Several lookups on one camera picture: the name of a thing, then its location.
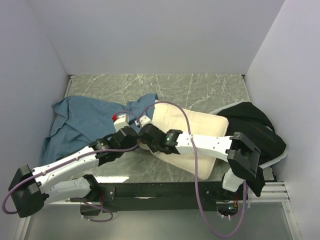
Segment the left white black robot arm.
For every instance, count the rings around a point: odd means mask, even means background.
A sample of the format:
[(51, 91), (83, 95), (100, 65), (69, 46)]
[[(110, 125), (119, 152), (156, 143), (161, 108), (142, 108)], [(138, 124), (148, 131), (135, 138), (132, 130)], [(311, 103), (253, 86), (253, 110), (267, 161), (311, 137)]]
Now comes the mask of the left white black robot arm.
[(4, 203), (2, 210), (8, 215), (25, 218), (60, 200), (100, 200), (102, 189), (93, 175), (86, 174), (77, 179), (71, 179), (72, 176), (113, 162), (137, 146), (137, 132), (125, 126), (56, 162), (35, 168), (24, 165), (16, 171), (8, 188), (7, 198), (12, 199), (16, 210), (7, 210)]

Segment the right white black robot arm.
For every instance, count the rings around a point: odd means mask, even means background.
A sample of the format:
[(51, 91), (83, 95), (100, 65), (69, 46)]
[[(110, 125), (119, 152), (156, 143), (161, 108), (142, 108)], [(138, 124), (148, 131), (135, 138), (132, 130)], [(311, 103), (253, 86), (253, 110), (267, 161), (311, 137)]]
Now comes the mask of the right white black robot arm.
[(138, 136), (153, 153), (180, 156), (193, 154), (196, 163), (198, 156), (203, 155), (228, 163), (230, 169), (225, 173), (219, 187), (221, 197), (226, 200), (237, 194), (239, 186), (244, 181), (249, 183), (256, 179), (261, 151), (241, 132), (223, 137), (191, 134), (176, 129), (170, 129), (165, 133), (149, 123), (142, 127)]

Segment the cream pillow with bear print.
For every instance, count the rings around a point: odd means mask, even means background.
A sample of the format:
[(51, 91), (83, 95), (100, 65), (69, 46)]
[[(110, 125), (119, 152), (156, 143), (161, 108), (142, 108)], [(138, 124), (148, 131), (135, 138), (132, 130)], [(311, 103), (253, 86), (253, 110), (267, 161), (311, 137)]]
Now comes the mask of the cream pillow with bear print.
[[(140, 114), (147, 116), (151, 123), (158, 129), (166, 133), (169, 130), (180, 130), (186, 132), (186, 136), (192, 135), (224, 137), (227, 134), (229, 121), (226, 117), (209, 113), (179, 109), (178, 107), (155, 101), (155, 105), (150, 106)], [(152, 154), (157, 159), (195, 174), (195, 155), (191, 153), (165, 154), (155, 152)]]

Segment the blue fabric pillowcase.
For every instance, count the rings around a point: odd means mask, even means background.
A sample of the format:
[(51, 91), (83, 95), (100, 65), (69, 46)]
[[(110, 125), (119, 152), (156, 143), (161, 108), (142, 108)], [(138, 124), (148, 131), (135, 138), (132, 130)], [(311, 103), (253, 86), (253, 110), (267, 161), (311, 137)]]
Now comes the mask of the blue fabric pillowcase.
[(43, 141), (39, 165), (48, 165), (82, 149), (93, 141), (116, 132), (112, 116), (122, 111), (133, 113), (129, 125), (136, 132), (135, 117), (158, 100), (155, 93), (141, 96), (125, 105), (86, 96), (70, 96), (52, 106), (56, 118)]

